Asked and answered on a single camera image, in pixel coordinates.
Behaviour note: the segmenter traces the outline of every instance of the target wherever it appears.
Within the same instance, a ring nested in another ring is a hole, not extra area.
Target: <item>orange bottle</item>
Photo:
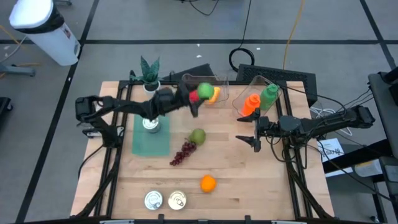
[[[242,114],[244,116],[249,116],[254,110],[260,107],[260,96],[258,94],[251,94],[244,101]]]

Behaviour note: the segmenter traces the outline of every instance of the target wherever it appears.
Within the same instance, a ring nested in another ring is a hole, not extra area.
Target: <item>red grapes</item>
[[[179,165],[184,158],[189,157],[193,152],[195,152],[196,149],[197,145],[194,142],[186,141],[184,145],[182,145],[181,152],[177,152],[175,154],[174,160],[170,162],[170,165]]]

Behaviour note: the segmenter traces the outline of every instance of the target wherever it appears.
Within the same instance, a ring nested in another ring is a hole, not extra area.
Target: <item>green cloth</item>
[[[142,125],[142,117],[134,115],[131,152],[138,156],[168,156],[170,154],[170,118],[159,116],[160,130],[149,133]]]

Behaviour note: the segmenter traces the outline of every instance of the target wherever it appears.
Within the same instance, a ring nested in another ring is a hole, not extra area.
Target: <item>white trash can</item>
[[[80,43],[52,0],[18,0],[9,21],[60,65],[78,61]]]

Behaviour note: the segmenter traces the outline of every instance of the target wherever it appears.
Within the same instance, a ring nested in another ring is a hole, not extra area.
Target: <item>clear plastic bin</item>
[[[222,108],[222,107],[224,107],[225,103],[227,102],[227,100],[229,98],[228,77],[220,78],[216,75],[215,76],[193,76],[190,74],[184,74],[182,76],[182,80],[185,83],[194,84],[194,85],[199,85],[203,82],[206,82],[206,83],[213,85],[214,87],[221,88],[220,94],[218,95],[217,100],[213,104],[209,104],[208,101],[204,102],[203,105],[206,107]]]
[[[271,81],[269,81],[268,79],[266,79],[260,75],[254,77],[253,80],[251,81],[251,83],[248,85],[248,87],[246,87],[243,90],[243,92],[241,94],[239,94],[239,96],[232,102],[232,105],[235,108],[235,110],[234,110],[235,116],[237,116],[237,117],[246,116],[242,113],[243,105],[245,104],[246,98],[248,98],[252,94],[261,95],[261,92],[271,84],[275,84],[275,83],[272,83]],[[271,103],[271,106],[268,107],[268,109],[261,110],[262,116],[264,116],[267,113],[267,111],[269,110],[269,108],[271,108],[272,105],[274,105],[274,103],[280,97],[281,94],[282,94],[282,90],[278,86],[277,97]]]

